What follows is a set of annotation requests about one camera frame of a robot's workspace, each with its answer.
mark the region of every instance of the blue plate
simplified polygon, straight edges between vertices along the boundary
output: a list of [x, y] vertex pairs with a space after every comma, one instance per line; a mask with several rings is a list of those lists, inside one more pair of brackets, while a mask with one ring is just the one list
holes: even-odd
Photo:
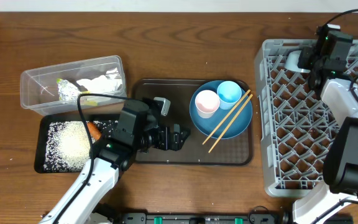
[[[190, 117], [194, 125], [201, 131], [203, 134], [208, 136], [216, 126], [222, 121], [222, 119], [227, 115], [230, 110], [222, 110], [219, 108], [215, 114], [212, 115], [210, 118], [202, 118], [198, 115], [196, 109], [196, 95], [203, 91], [203, 90], [212, 90], [216, 92], [218, 89], [219, 84], [224, 82], [224, 80], [216, 80], [211, 81], [209, 83], [205, 83], [204, 85], [200, 86], [198, 90], [193, 94], [190, 101]], [[248, 96], [240, 103], [240, 105], [230, 114], [230, 116], [225, 120], [225, 122], [219, 127], [219, 129], [212, 135], [212, 138], [217, 139], [226, 128], [226, 126], [230, 123], [231, 119], [234, 115], [238, 112], [241, 108], [242, 104], [246, 101]], [[241, 111], [240, 115], [237, 119], [232, 123], [230, 128], [226, 131], [222, 139], [229, 139], [236, 137], [237, 135], [241, 134], [245, 131], [251, 122], [252, 118], [252, 104], [248, 102], [247, 106]]]

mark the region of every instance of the plastic container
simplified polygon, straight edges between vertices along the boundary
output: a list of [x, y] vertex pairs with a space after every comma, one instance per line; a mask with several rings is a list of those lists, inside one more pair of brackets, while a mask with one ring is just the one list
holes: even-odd
[[[339, 131], [331, 110], [307, 87], [308, 74], [285, 68], [291, 52], [314, 43], [265, 40], [254, 61], [264, 185], [273, 197], [303, 197], [322, 181], [324, 159]], [[346, 68], [346, 74], [358, 76], [358, 40]]]
[[[57, 79], [61, 78], [71, 82], [82, 78], [94, 79], [115, 68], [122, 78], [122, 86], [117, 91], [104, 94], [126, 96], [125, 75], [121, 58], [118, 56], [94, 58], [24, 71], [21, 75], [20, 85], [21, 105], [24, 109], [32, 109], [41, 115], [75, 111], [78, 109], [76, 100], [59, 100]], [[121, 101], [95, 96], [89, 96], [87, 100], [97, 102], [97, 106]], [[89, 107], [92, 106], [83, 105], [83, 109]]]

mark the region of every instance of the wooden chopsticks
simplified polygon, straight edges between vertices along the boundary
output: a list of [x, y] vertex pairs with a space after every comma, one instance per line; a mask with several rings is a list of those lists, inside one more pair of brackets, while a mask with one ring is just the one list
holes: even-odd
[[[228, 112], [228, 114], [222, 119], [222, 121], [216, 126], [216, 128], [211, 132], [211, 134], [209, 134], [209, 136], [205, 139], [205, 141], [203, 142], [203, 144], [206, 143], [206, 141], [208, 141], [208, 139], [216, 132], [216, 130], [218, 130], [218, 128], [223, 124], [223, 122], [230, 116], [230, 114], [240, 105], [240, 103], [244, 100], [244, 98], [248, 95], [248, 93], [250, 92], [250, 90], [248, 90], [244, 96], [241, 97], [241, 99], [233, 106], [233, 108]], [[212, 149], [214, 149], [214, 147], [217, 145], [217, 143], [221, 140], [221, 138], [223, 137], [223, 135], [226, 133], [226, 131], [230, 128], [231, 124], [237, 119], [237, 117], [240, 115], [241, 111], [246, 107], [246, 105], [248, 104], [249, 100], [252, 98], [252, 94], [249, 95], [248, 99], [246, 100], [246, 102], [241, 106], [241, 108], [239, 109], [239, 111], [237, 111], [236, 115], [234, 115], [234, 117], [231, 119], [230, 123], [226, 126], [226, 128], [223, 130], [222, 134], [218, 137], [218, 139], [215, 141], [215, 143], [213, 144], [213, 146], [211, 147], [211, 149], [208, 151], [208, 153], [210, 153], [212, 151]]]

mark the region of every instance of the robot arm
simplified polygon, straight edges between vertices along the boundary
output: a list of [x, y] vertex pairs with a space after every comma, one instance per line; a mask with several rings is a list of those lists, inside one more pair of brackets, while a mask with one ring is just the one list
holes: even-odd
[[342, 74], [352, 37], [339, 30], [329, 24], [320, 27], [316, 47], [302, 50], [298, 60], [298, 67], [311, 70], [309, 88], [341, 127], [324, 160], [324, 181], [293, 204], [292, 217], [298, 224], [322, 224], [350, 202], [358, 202], [358, 91]]
[[[159, 124], [160, 115], [167, 115], [169, 106], [170, 102], [165, 98], [127, 100], [117, 125], [106, 128], [108, 133], [102, 133], [102, 137], [92, 145], [94, 160], [88, 159], [80, 176], [40, 223], [95, 223], [96, 220], [91, 220], [91, 212], [115, 186], [122, 173], [130, 168], [138, 150], [150, 147], [164, 151], [180, 150], [190, 130], [174, 124], [171, 133], [169, 127]], [[92, 174], [84, 185], [89, 172]]]
[[[61, 212], [67, 202], [73, 197], [75, 192], [81, 187], [90, 171], [91, 159], [88, 159], [80, 176], [75, 180], [74, 184], [68, 189], [66, 194], [57, 203], [42, 220], [41, 224], [52, 224], [57, 215]], [[59, 223], [87, 223], [94, 207], [99, 203], [102, 197], [111, 190], [118, 181], [118, 168], [113, 168], [110, 162], [96, 158], [94, 160], [93, 174], [89, 180], [89, 184], [74, 199], [71, 206], [63, 213], [59, 219]]]

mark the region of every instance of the brown tray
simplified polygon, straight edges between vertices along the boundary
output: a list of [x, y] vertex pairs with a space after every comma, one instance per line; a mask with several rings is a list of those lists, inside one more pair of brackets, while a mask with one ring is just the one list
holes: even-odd
[[[150, 149], [149, 153], [138, 153], [136, 162], [147, 164], [188, 164], [188, 165], [225, 165], [244, 166], [254, 155], [252, 143], [252, 121], [248, 128], [232, 139], [220, 140], [212, 153], [208, 153], [215, 139], [206, 139], [190, 118], [190, 100], [193, 93], [203, 84], [212, 80], [169, 80], [143, 79], [135, 84], [131, 97], [141, 100], [143, 97], [164, 97], [171, 101], [167, 117], [161, 123], [167, 126], [180, 124], [191, 129], [191, 134], [179, 151], [161, 151]], [[243, 81], [235, 80], [245, 91], [249, 89]]]

